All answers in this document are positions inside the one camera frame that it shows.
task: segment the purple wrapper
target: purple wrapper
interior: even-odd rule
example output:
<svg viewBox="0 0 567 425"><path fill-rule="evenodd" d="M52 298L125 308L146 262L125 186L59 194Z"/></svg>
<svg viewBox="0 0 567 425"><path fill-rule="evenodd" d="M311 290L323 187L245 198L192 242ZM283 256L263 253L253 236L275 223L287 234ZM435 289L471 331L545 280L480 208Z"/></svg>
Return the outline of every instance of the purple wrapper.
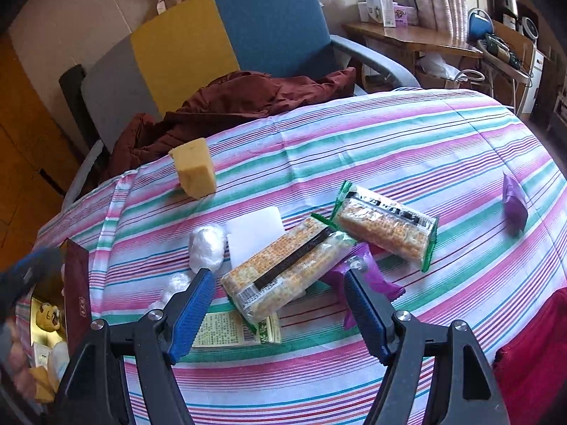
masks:
<svg viewBox="0 0 567 425"><path fill-rule="evenodd" d="M359 243L356 245L352 251L347 255L347 257L331 268L327 273L325 273L319 281L328 284L336 292L339 302L347 305L347 298L345 296L344 281L345 273L350 270L350 263L354 256L358 256L360 260L366 265L366 271L363 276L373 291L380 292L384 294L390 302L396 300L398 297L405 293L405 289L397 284L392 284L387 282L380 272L378 264L372 257L367 243ZM356 320L354 319L351 311L347 311L345 315L344 322L342 324L343 329L350 329L356 325Z"/></svg>
<svg viewBox="0 0 567 425"><path fill-rule="evenodd" d="M508 226L514 233L519 230L524 231L528 221L528 209L522 187L513 177L504 174L502 192L504 215Z"/></svg>

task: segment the metal bolt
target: metal bolt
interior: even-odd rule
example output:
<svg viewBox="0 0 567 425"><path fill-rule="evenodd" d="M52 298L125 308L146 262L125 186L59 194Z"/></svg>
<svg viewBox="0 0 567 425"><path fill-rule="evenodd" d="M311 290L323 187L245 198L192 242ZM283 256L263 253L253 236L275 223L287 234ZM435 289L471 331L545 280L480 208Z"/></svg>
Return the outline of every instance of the metal bolt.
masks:
<svg viewBox="0 0 567 425"><path fill-rule="evenodd" d="M147 317L152 321L159 321L160 319L163 318L163 311L159 309L152 310L147 314Z"/></svg>
<svg viewBox="0 0 567 425"><path fill-rule="evenodd" d="M103 328L104 328L104 320L103 319L95 319L91 323L91 329L94 329L95 331L98 331L99 329L103 329Z"/></svg>
<svg viewBox="0 0 567 425"><path fill-rule="evenodd" d="M396 312L396 318L400 321L409 321L410 319L412 319L412 314L406 310L398 310Z"/></svg>
<svg viewBox="0 0 567 425"><path fill-rule="evenodd" d="M468 325L467 323L465 323L462 319L456 319L453 322L453 326L455 329L457 329L457 331L467 331L468 330Z"/></svg>

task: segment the chair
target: chair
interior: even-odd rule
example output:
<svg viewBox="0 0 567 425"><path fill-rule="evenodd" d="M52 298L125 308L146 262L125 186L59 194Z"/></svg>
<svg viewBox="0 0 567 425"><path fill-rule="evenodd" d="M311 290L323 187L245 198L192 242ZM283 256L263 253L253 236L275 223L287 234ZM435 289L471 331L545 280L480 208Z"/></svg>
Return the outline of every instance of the chair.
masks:
<svg viewBox="0 0 567 425"><path fill-rule="evenodd" d="M329 35L318 0L187 0L168 9L86 74L78 65L61 76L67 104L92 147L62 210L73 204L95 160L112 152L136 113L162 119L200 87L239 69L317 79L339 69L334 50L384 74L394 87L419 87L398 63Z"/></svg>

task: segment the striped tablecloth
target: striped tablecloth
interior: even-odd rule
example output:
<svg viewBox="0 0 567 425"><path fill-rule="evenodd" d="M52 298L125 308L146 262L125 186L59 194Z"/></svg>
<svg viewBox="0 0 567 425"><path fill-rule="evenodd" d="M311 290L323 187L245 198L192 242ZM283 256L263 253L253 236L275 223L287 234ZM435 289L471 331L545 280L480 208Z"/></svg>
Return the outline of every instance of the striped tablecloth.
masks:
<svg viewBox="0 0 567 425"><path fill-rule="evenodd" d="M423 274L376 257L406 294L395 302L421 321L463 318L489 360L565 285L566 181L531 132L503 106L469 90L405 90L333 101L257 120L208 139L214 196L189 201L170 157L129 171L76 202L39 233L90 252L94 315L132 321L188 268L189 231L276 205L286 229L329 215L345 179L439 216L438 244ZM503 172L526 192L526 232L504 231ZM221 271L228 271L229 257ZM229 306L218 287L210 309ZM384 369L345 308L323 284L280 311L281 345L193 350L175 375L198 424L362 423ZM18 307L25 327L29 308ZM433 363L423 362L409 423L420 421ZM147 422L135 366L128 385Z"/></svg>

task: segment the brown fabric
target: brown fabric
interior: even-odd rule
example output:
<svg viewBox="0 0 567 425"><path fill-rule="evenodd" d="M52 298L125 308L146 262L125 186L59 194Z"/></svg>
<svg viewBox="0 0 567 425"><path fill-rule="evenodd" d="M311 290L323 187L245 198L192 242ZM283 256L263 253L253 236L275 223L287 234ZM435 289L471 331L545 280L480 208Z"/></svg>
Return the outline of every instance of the brown fabric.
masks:
<svg viewBox="0 0 567 425"><path fill-rule="evenodd" d="M202 87L163 121L134 116L114 145L103 179L158 160L169 150L257 118L324 103L354 92L352 67L314 81L306 76L271 78L257 72L232 72Z"/></svg>

